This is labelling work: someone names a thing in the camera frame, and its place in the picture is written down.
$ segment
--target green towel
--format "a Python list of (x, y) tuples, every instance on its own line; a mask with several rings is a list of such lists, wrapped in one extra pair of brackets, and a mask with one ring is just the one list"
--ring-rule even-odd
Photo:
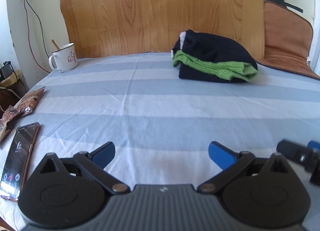
[(182, 50), (176, 52), (172, 59), (172, 65), (176, 67), (179, 62), (203, 73), (218, 76), (221, 79), (229, 81), (235, 77), (250, 82), (258, 74), (258, 71), (250, 63), (236, 61), (206, 62), (185, 54)]

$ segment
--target mug handle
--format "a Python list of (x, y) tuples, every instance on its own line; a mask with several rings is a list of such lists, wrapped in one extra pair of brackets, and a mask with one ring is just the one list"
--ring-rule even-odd
[(59, 71), (58, 68), (54, 68), (53, 63), (52, 63), (52, 58), (54, 59), (54, 54), (49, 57), (49, 65), (50, 65), (51, 69), (55, 70), (55, 71)]

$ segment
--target smartphone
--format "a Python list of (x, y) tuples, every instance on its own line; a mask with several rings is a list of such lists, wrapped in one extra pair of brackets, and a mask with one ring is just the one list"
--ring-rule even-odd
[(39, 123), (37, 122), (17, 129), (2, 173), (0, 197), (3, 199), (18, 200), (38, 131)]

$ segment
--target snack bag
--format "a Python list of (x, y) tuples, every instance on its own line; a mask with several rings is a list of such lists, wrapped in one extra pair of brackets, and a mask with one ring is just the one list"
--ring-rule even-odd
[(13, 106), (9, 106), (7, 110), (5, 110), (2, 118), (0, 119), (0, 141), (11, 131), (13, 128), (13, 122), (17, 118), (19, 114), (18, 109)]
[(38, 90), (26, 93), (20, 103), (18, 104), (18, 111), (19, 111), (19, 115), (18, 117), (23, 117), (29, 113), (33, 112), (33, 109), (36, 107), (37, 103), (39, 102), (39, 100), (42, 97), (42, 94), (44, 92), (44, 88), (42, 87)]

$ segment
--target wooden spoon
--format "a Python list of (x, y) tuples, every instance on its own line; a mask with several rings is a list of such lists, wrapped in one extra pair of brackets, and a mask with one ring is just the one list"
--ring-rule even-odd
[(52, 44), (56, 47), (56, 49), (59, 51), (60, 48), (59, 48), (58, 45), (55, 43), (55, 41), (52, 39), (51, 42), (52, 42)]

